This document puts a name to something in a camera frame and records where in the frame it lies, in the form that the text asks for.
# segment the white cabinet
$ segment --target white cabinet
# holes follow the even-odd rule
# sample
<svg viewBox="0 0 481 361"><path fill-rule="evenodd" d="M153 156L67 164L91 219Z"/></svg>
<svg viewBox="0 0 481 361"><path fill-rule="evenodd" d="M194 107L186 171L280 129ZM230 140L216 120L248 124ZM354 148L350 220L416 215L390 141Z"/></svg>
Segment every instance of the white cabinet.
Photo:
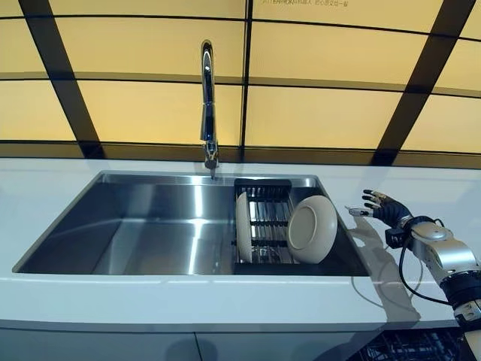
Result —
<svg viewBox="0 0 481 361"><path fill-rule="evenodd" d="M193 333L0 329L0 360L200 361Z"/></svg>
<svg viewBox="0 0 481 361"><path fill-rule="evenodd" d="M378 332L198 333L203 360L324 361L349 358Z"/></svg>

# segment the chrome faucet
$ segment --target chrome faucet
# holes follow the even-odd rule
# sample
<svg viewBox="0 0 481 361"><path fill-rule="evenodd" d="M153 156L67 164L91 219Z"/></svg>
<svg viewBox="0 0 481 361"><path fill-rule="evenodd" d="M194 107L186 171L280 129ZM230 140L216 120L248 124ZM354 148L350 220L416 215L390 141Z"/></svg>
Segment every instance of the chrome faucet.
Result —
<svg viewBox="0 0 481 361"><path fill-rule="evenodd" d="M216 136L216 105L214 103L213 84L213 52L212 44L204 40L201 46L201 74L202 74L202 124L201 140L204 141L205 167L210 169L212 179L219 166L219 149Z"/></svg>

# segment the backlit panel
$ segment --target backlit panel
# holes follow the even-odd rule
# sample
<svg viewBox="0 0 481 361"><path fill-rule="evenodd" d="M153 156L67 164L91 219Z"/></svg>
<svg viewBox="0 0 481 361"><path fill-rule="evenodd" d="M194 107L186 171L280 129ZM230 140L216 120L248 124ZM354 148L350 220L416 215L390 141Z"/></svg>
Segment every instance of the backlit panel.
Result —
<svg viewBox="0 0 481 361"><path fill-rule="evenodd" d="M474 3L473 10L467 18L466 25L461 32L466 38L481 39L481 2Z"/></svg>
<svg viewBox="0 0 481 361"><path fill-rule="evenodd" d="M25 20L0 20L0 34L0 78L22 77L11 73L45 73Z"/></svg>
<svg viewBox="0 0 481 361"><path fill-rule="evenodd" d="M72 141L48 80L0 81L0 139Z"/></svg>
<svg viewBox="0 0 481 361"><path fill-rule="evenodd" d="M430 96L403 150L481 153L481 99Z"/></svg>
<svg viewBox="0 0 481 361"><path fill-rule="evenodd" d="M253 17L429 32L441 3L442 0L254 0Z"/></svg>
<svg viewBox="0 0 481 361"><path fill-rule="evenodd" d="M364 29L254 23L250 76L405 85L425 40Z"/></svg>
<svg viewBox="0 0 481 361"><path fill-rule="evenodd" d="M244 25L173 19L57 19L75 72L199 74L204 39L217 76L240 77Z"/></svg>
<svg viewBox="0 0 481 361"><path fill-rule="evenodd" d="M101 141L200 144L200 84L80 81ZM241 86L216 86L219 144L239 144Z"/></svg>
<svg viewBox="0 0 481 361"><path fill-rule="evenodd" d="M246 145L376 148L400 93L252 86Z"/></svg>
<svg viewBox="0 0 481 361"><path fill-rule="evenodd" d="M137 14L244 18L244 0L50 0L54 14Z"/></svg>
<svg viewBox="0 0 481 361"><path fill-rule="evenodd" d="M22 9L18 4L18 0L0 1L0 17L21 17L22 15Z"/></svg>
<svg viewBox="0 0 481 361"><path fill-rule="evenodd" d="M436 87L475 90L481 96L481 42L458 40Z"/></svg>

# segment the sink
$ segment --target sink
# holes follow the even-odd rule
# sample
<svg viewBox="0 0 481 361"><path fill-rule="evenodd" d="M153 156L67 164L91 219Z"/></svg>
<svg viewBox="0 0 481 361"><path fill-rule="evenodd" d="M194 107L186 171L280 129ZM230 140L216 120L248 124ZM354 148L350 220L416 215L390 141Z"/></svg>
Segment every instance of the sink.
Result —
<svg viewBox="0 0 481 361"><path fill-rule="evenodd" d="M318 265L238 267L235 192L239 179L288 180L295 207L327 196L314 176L217 177L103 171L14 266L69 275L367 276L339 218L336 241Z"/></svg>

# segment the white bowl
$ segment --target white bowl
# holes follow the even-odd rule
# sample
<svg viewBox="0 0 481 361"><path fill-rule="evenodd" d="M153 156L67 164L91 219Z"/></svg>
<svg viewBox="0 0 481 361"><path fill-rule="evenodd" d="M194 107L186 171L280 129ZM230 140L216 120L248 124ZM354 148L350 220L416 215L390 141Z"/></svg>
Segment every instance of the white bowl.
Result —
<svg viewBox="0 0 481 361"><path fill-rule="evenodd" d="M311 196L297 205L289 220L289 251L299 262L319 263L331 250L336 233L337 214L331 201Z"/></svg>

